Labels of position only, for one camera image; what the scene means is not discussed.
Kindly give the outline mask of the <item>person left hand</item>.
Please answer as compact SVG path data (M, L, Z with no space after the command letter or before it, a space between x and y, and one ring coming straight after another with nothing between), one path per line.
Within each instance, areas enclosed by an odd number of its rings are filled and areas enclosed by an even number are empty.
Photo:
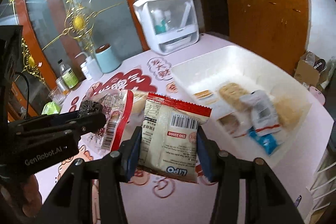
M32 223L43 204L36 176L15 180L1 175L1 203L10 221Z

